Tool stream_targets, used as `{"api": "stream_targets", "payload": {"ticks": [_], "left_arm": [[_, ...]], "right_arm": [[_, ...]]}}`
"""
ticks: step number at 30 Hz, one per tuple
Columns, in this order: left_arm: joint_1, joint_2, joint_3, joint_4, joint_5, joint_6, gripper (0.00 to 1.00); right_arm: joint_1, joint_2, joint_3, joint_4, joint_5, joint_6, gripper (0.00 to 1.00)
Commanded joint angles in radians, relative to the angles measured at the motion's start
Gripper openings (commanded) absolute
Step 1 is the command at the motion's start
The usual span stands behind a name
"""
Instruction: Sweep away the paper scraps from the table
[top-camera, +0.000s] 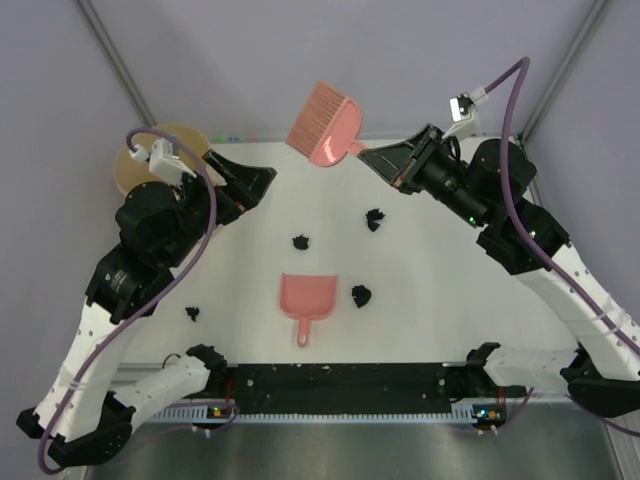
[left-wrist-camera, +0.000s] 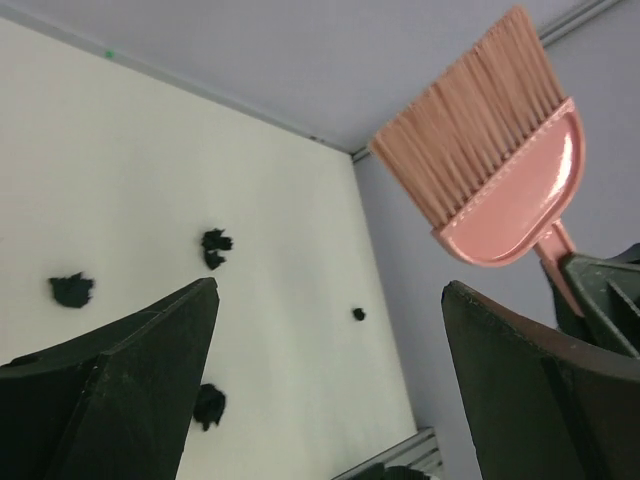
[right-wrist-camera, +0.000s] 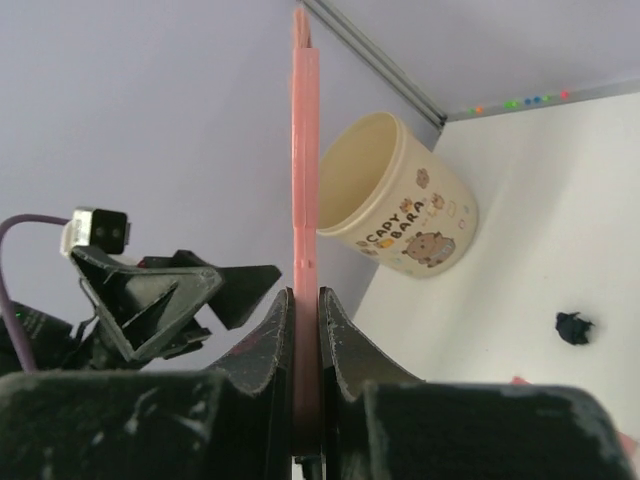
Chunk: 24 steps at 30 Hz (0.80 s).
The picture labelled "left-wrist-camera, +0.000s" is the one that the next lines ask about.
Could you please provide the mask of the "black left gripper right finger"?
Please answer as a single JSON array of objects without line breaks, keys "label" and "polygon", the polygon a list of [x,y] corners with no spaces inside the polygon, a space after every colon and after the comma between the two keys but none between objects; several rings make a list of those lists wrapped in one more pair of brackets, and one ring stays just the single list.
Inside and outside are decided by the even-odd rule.
[{"label": "black left gripper right finger", "polygon": [[639,362],[445,286],[447,339],[485,479],[636,479]]}]

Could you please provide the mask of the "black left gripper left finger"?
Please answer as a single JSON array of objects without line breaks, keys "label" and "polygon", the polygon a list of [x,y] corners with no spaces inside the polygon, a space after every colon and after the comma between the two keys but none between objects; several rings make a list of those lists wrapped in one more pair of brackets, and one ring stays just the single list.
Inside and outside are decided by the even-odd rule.
[{"label": "black left gripper left finger", "polygon": [[201,278],[1,368],[5,479],[177,475],[219,307]]}]

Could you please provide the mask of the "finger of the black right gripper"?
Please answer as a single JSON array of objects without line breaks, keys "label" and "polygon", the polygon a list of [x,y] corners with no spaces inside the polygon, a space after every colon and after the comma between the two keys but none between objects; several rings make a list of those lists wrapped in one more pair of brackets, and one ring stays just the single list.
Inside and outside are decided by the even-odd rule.
[{"label": "finger of the black right gripper", "polygon": [[591,345],[639,356],[639,249],[600,259],[568,256],[561,273],[582,310],[577,315],[557,296],[558,329]]}]

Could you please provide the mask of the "pink hand brush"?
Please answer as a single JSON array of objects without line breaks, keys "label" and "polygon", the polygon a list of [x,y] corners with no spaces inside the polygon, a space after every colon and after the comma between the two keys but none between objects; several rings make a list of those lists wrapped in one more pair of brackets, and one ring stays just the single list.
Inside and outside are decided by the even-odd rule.
[{"label": "pink hand brush", "polygon": [[535,252],[572,309],[561,216],[585,170],[585,135],[528,12],[515,6],[382,127],[370,150],[452,256],[502,267]]}]

